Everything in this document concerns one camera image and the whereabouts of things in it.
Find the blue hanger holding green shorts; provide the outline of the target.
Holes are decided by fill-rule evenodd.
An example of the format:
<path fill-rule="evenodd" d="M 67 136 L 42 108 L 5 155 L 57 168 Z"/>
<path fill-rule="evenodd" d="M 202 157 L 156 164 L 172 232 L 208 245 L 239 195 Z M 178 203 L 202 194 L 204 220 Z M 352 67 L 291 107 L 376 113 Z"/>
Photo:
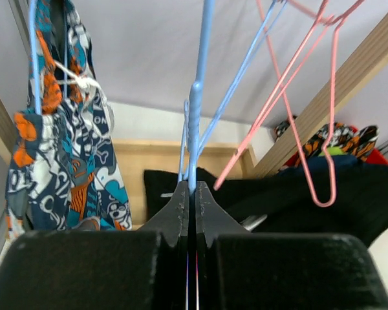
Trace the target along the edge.
<path fill-rule="evenodd" d="M 218 121 L 220 120 L 223 112 L 225 111 L 228 103 L 230 102 L 231 98 L 234 95 L 234 92 L 236 91 L 237 87 L 239 86 L 239 83 L 241 82 L 241 79 L 245 75 L 248 67 L 250 66 L 251 62 L 253 61 L 254 57 L 257 54 L 257 51 L 260 49 L 261 45 L 264 43 L 264 40 L 268 37 L 269 31 L 271 31 L 272 27 L 276 24 L 277 20 L 279 19 L 280 15 L 282 14 L 287 1 L 281 1 L 282 7 L 280 8 L 280 11 L 278 11 L 277 15 L 274 17 L 274 20 L 272 21 L 271 25 L 269 27 L 266 27 L 266 24 L 272 15 L 272 11 L 275 7 L 275 4 L 277 1 L 272 1 L 267 12 L 266 16 L 264 17 L 260 28 L 258 29 L 242 63 L 237 71 L 232 83 L 230 84 L 229 88 L 227 89 L 220 105 L 218 106 L 216 112 L 214 113 L 209 125 L 206 127 L 206 130 L 204 131 L 200 143 L 199 143 L 199 150 L 197 155 L 200 156 L 202 151 L 204 150 L 211 134 L 213 133 L 215 127 L 217 126 Z"/>

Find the navy blue shorts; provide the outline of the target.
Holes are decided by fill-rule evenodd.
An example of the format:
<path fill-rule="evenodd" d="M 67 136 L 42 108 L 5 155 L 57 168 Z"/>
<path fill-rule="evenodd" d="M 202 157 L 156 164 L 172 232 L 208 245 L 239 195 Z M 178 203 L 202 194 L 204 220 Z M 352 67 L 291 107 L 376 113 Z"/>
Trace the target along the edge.
<path fill-rule="evenodd" d="M 344 171 L 353 167 L 368 167 L 369 164 L 359 160 L 353 155 L 338 155 L 332 157 L 335 171 Z M 307 160 L 310 174 L 329 174 L 328 162 L 324 157 L 312 157 Z M 287 167 L 277 173 L 278 176 L 305 176 L 302 165 L 297 167 Z"/>

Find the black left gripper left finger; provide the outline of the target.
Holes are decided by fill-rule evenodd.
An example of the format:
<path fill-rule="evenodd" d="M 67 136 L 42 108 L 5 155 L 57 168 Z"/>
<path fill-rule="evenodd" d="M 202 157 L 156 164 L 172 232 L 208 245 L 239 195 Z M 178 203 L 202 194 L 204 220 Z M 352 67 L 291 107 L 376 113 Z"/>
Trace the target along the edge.
<path fill-rule="evenodd" d="M 0 309 L 183 309 L 188 186 L 135 231 L 32 231 L 0 266 Z"/>

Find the lime green shorts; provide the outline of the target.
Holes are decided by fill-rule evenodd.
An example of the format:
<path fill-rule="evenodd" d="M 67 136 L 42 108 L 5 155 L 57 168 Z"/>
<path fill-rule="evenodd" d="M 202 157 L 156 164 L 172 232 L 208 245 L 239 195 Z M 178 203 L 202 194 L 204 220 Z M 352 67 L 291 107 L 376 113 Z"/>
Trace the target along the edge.
<path fill-rule="evenodd" d="M 328 147 L 326 151 L 330 156 L 346 155 L 346 152 L 343 151 L 340 147 Z"/>

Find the pink wire hanger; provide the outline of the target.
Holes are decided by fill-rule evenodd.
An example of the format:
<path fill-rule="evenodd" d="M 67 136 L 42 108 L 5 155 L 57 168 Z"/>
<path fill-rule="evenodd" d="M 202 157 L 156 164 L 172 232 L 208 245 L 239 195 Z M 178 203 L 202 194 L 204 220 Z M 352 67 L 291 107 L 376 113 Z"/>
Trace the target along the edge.
<path fill-rule="evenodd" d="M 291 4 L 292 4 L 294 7 L 296 7 L 298 10 L 300 10 L 301 12 L 303 12 L 303 13 L 305 13 L 306 15 L 312 17 L 313 19 L 315 18 L 315 15 L 317 14 L 317 12 L 316 12 L 316 13 L 313 13 L 312 11 L 310 11 L 309 9 L 307 9 L 306 7 L 304 7 L 303 5 L 299 4 L 297 1 L 292 1 Z M 332 18 L 335 18 L 334 16 L 330 16 L 330 17 L 328 17 L 328 18 L 326 18 L 326 19 L 325 19 L 324 17 L 322 17 L 322 20 L 323 20 L 323 21 L 326 21 L 327 19 L 329 19 L 329 18 L 331 18 L 331 17 L 332 17 Z M 321 35 L 317 38 L 317 40 L 315 41 L 315 43 L 312 45 L 312 47 L 311 47 L 310 50 L 307 52 L 306 56 L 302 59 L 301 63 L 300 63 L 298 66 L 301 66 L 301 67 L 302 67 L 302 66 L 304 65 L 305 61 L 308 59 L 308 57 L 311 55 L 311 53 L 313 52 L 313 50 L 316 48 L 316 46 L 317 46 L 317 44 L 319 43 L 319 41 L 321 41 L 323 35 L 324 35 L 324 33 L 321 33 Z M 282 75 L 282 73 L 280 73 L 279 70 L 278 70 L 277 61 L 276 61 L 276 59 L 275 59 L 275 54 L 274 54 L 274 52 L 273 52 L 273 50 L 272 50 L 271 48 L 269 49 L 269 52 L 270 52 L 270 55 L 271 55 L 271 57 L 272 57 L 272 63 L 273 63 L 273 65 L 274 65 L 275 72 L 276 72 L 276 74 L 278 75 L 278 77 L 280 77 L 280 76 Z M 285 98 L 288 99 L 286 94 L 283 94 L 281 97 L 283 97 L 283 100 L 284 100 Z M 327 116 L 329 117 L 329 120 L 330 120 L 329 109 L 327 110 Z M 318 207 L 321 207 L 321 206 L 319 206 L 319 205 L 314 201 L 313 197 L 312 197 L 312 200 L 313 200 L 313 202 L 314 202 Z M 321 202 L 321 201 L 319 201 L 319 202 L 320 202 L 320 203 L 327 203 L 327 202 L 329 202 L 329 201 L 330 201 L 330 197 L 329 197 L 329 200 L 326 201 L 326 202 Z M 334 201 L 333 201 L 329 206 L 327 206 L 327 207 L 330 207 L 335 201 L 336 201 L 336 198 L 335 198 Z"/>
<path fill-rule="evenodd" d="M 235 163 L 238 161 L 240 156 L 243 154 L 245 148 L 248 146 L 249 142 L 252 140 L 253 136 L 257 132 L 258 128 L 262 125 L 263 121 L 266 119 L 266 117 L 269 115 L 269 113 L 272 111 L 273 107 L 276 105 L 276 103 L 279 101 L 279 98 L 285 94 L 287 87 L 289 86 L 290 82 L 294 79 L 296 74 L 301 69 L 301 66 L 298 66 L 294 73 L 290 76 L 290 79 L 287 82 L 284 82 L 287 74 L 290 72 L 290 69 L 296 62 L 297 57 L 300 55 L 302 49 L 305 47 L 308 39 L 313 34 L 316 27 L 320 24 L 323 24 L 325 26 L 331 26 L 334 25 L 335 29 L 332 36 L 332 50 L 331 50 L 331 57 L 330 57 L 330 105 L 329 105 L 329 114 L 330 114 L 330 120 L 329 120 L 329 135 L 327 136 L 327 139 L 325 140 L 322 151 L 325 153 L 325 158 L 327 160 L 328 166 L 329 166 L 329 179 L 330 179 L 330 201 L 327 203 L 320 203 L 318 201 L 318 197 L 316 196 L 316 190 L 314 188 L 314 184 L 312 181 L 312 177 L 310 174 L 310 171 L 308 169 L 308 165 L 305 159 L 305 156 L 303 155 L 303 148 L 299 139 L 299 135 L 297 133 L 296 125 L 294 123 L 292 112 L 290 110 L 290 105 L 288 102 L 288 99 L 284 99 L 286 111 L 288 114 L 290 127 L 292 129 L 295 141 L 297 142 L 297 150 L 299 153 L 299 157 L 301 159 L 301 163 L 303 166 L 303 170 L 305 173 L 305 177 L 307 179 L 308 187 L 310 190 L 310 193 L 314 199 L 314 201 L 321 207 L 327 207 L 329 206 L 334 199 L 336 198 L 336 175 L 335 175 L 335 167 L 334 162 L 331 158 L 331 155 L 327 152 L 327 145 L 329 144 L 330 140 L 332 139 L 332 129 L 334 124 L 334 104 L 335 104 L 335 86 L 336 86 L 336 56 L 337 56 L 337 50 L 338 50 L 338 38 L 339 38 L 339 31 L 340 28 L 344 25 L 347 18 L 352 14 L 354 10 L 356 10 L 363 2 L 362 1 L 356 1 L 352 6 L 350 6 L 344 13 L 339 15 L 335 18 L 329 18 L 326 21 L 322 20 L 323 17 L 323 11 L 325 10 L 325 7 L 327 5 L 327 1 L 323 1 L 321 3 L 321 6 L 315 15 L 314 23 L 311 26 L 310 30 L 306 34 L 304 40 L 300 44 L 299 48 L 296 50 L 295 54 L 291 58 L 289 64 L 285 68 L 284 72 L 280 77 L 278 77 L 278 81 L 273 89 L 273 91 L 270 93 L 268 99 L 266 100 L 266 103 L 263 105 L 262 110 L 258 114 L 256 120 L 254 121 L 253 125 L 251 126 L 248 134 L 244 138 L 244 140 L 241 142 L 241 144 L 238 146 L 237 150 L 235 151 L 234 155 L 228 162 L 227 166 L 224 168 L 224 170 L 221 172 L 221 175 L 217 178 L 217 181 L 215 182 L 213 188 L 215 190 L 220 189 L 221 185 L 224 183 L 228 173 L 231 171 L 232 167 L 235 165 Z"/>

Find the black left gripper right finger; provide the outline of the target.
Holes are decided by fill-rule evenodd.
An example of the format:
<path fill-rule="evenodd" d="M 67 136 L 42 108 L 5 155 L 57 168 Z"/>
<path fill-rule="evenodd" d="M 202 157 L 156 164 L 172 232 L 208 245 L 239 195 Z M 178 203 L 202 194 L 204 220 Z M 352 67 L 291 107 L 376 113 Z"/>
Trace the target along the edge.
<path fill-rule="evenodd" d="M 248 232 L 203 181 L 195 209 L 199 309 L 388 309 L 359 239 Z"/>

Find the black shorts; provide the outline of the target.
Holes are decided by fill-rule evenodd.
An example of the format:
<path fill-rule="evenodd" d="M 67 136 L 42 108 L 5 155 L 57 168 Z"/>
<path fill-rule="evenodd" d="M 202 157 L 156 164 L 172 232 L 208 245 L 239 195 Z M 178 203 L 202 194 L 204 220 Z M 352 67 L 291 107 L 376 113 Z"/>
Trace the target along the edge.
<path fill-rule="evenodd" d="M 318 207 L 304 176 L 226 180 L 211 195 L 234 220 L 259 220 L 255 233 L 340 233 L 369 247 L 388 229 L 388 165 L 336 172 L 336 201 Z"/>

